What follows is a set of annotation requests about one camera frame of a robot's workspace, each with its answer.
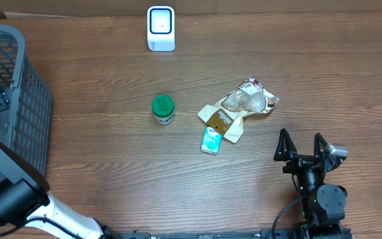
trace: small jar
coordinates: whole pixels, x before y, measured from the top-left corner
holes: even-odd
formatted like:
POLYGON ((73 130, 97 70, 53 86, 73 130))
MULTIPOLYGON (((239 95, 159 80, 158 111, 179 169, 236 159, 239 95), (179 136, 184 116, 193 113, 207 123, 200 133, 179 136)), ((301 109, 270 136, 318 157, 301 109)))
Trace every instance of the small jar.
POLYGON ((159 95, 151 103, 156 121, 161 124, 170 124, 175 119, 175 105, 171 97, 159 95))

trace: green bottle cap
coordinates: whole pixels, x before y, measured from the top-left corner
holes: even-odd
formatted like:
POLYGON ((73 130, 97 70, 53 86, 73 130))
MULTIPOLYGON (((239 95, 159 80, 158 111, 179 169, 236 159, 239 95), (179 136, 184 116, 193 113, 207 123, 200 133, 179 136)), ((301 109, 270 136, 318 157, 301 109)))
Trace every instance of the green bottle cap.
POLYGON ((166 95, 159 95, 154 98, 151 103, 151 109, 153 110, 154 115, 159 118, 167 118, 173 114, 175 110, 175 105, 171 97, 166 95))

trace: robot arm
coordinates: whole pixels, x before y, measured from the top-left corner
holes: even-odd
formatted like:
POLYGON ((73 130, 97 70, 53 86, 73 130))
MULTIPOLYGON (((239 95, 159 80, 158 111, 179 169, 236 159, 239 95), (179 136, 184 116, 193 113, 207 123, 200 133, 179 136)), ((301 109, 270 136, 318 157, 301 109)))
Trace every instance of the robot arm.
POLYGON ((275 219, 272 238, 275 239, 275 225, 281 214, 301 201, 303 217, 306 220, 296 227, 298 238, 351 238, 343 230, 340 220, 344 219, 347 191, 345 188, 324 183, 326 173, 338 168, 348 155, 340 144, 327 143, 317 133, 314 138, 314 155, 300 155, 286 129, 282 129, 274 161, 284 161, 283 173, 290 173, 293 181, 297 177, 296 190, 300 198, 287 206, 275 219))
POLYGON ((118 239, 107 226, 78 214, 49 189, 34 167, 0 142, 0 226, 34 227, 61 239, 118 239))

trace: crumpled paper bag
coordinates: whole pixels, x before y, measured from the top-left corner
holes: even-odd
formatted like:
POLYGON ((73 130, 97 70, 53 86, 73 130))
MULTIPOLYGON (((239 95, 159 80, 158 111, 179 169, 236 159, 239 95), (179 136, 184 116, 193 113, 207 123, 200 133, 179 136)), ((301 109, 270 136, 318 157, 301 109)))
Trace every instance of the crumpled paper bag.
POLYGON ((204 106, 198 117, 224 138, 237 143, 244 132, 243 118, 267 114, 278 101, 279 98, 264 89, 256 79, 249 78, 214 105, 204 106))

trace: trash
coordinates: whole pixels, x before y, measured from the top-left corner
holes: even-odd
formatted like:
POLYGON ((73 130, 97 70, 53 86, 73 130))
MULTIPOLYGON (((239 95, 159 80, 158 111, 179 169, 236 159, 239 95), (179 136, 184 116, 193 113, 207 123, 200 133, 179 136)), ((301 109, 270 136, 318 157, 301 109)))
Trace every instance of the trash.
POLYGON ((219 153, 220 143, 222 142, 222 135, 216 130, 207 126, 202 140, 201 151, 217 155, 219 153))
POLYGON ((249 78, 214 105, 204 106, 198 116, 224 138, 237 143, 243 134, 243 118, 267 114, 278 101, 256 79, 249 78))
POLYGON ((175 105, 170 96, 159 95, 154 98, 151 109, 158 123, 170 124, 175 119, 175 105))

